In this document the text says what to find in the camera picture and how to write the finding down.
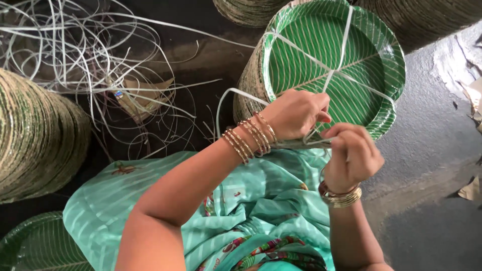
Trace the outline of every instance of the concrete floor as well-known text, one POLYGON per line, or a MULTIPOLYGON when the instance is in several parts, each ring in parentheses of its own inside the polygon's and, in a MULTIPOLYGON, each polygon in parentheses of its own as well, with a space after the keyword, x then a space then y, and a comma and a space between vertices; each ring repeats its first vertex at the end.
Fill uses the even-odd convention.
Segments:
MULTIPOLYGON (((255 45, 263 32, 231 23, 216 11, 211 1, 124 2, 139 16, 181 24, 244 44, 255 45)), ((171 60, 189 58, 196 51, 195 40, 200 42, 200 52, 194 59, 173 65, 177 82, 191 84, 223 79, 190 88, 192 99, 185 90, 178 91, 174 100, 181 108, 196 106, 197 124, 202 125, 202 121, 212 124, 205 105, 215 109, 221 94, 236 85, 252 49, 179 29, 155 28, 171 60)), ((482 34, 481 24, 462 36, 470 39, 474 33, 482 34)), ((475 162, 482 153, 482 135, 466 116, 470 112, 468 101, 451 93, 434 72, 434 55, 438 46, 445 46, 444 42, 448 40, 406 56, 407 83, 398 102, 397 119, 390 131, 377 141, 386 164, 362 187, 370 224, 395 270, 475 271, 482 266, 481 210, 473 202, 452 196, 471 176, 481 172, 475 162)), ((147 50, 145 44, 135 40, 130 41, 130 46, 139 55, 147 50)), ((165 65, 154 68, 160 73, 168 72, 165 65)), ((231 110, 231 101, 226 100, 221 125, 233 123, 231 110)), ((165 133, 156 127, 152 122, 148 130, 159 135, 165 133)), ((189 121, 180 120, 180 132, 188 127, 189 121)), ((118 132, 126 139, 135 136, 118 132)), ((127 146, 109 138, 107 142, 115 160, 127 159, 127 146)), ((200 150, 209 144, 198 131, 193 133, 191 143, 185 146, 185 142, 176 142, 155 157, 184 148, 200 150)), ((151 140, 151 149, 158 147, 162 145, 151 140)), ((74 180, 58 193, 0 205, 0 216, 6 218, 0 225, 0 236, 33 215, 62 210, 69 195, 107 164, 105 154, 93 139, 85 164, 74 180)))

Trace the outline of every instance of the green paper plate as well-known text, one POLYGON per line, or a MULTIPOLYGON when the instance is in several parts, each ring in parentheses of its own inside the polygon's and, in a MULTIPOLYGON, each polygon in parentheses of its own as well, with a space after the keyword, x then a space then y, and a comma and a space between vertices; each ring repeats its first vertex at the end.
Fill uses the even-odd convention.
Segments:
POLYGON ((64 227, 62 212, 32 217, 0 241, 0 271, 94 271, 64 227))
MULTIPOLYGON (((349 5, 344 0, 296 0, 284 6, 270 21, 266 31, 277 32, 305 53, 331 69, 341 61, 343 34, 349 5)), ((379 92, 398 99, 405 83, 403 52, 390 29, 373 13, 353 7, 345 57, 341 72, 379 92)), ((239 89, 266 101, 273 101, 281 92, 295 88, 320 93, 328 77, 303 53, 273 35, 265 35, 246 66, 239 89)), ((349 122, 366 127, 373 139, 380 138, 395 120, 395 109, 388 100, 366 87, 334 75, 326 89, 331 102, 328 112, 331 123, 349 122)), ((251 116, 263 106, 236 95, 235 118, 251 116)), ((310 141, 320 140, 315 134, 310 141)), ((318 148, 324 144, 305 145, 301 140, 287 141, 286 148, 318 148)))

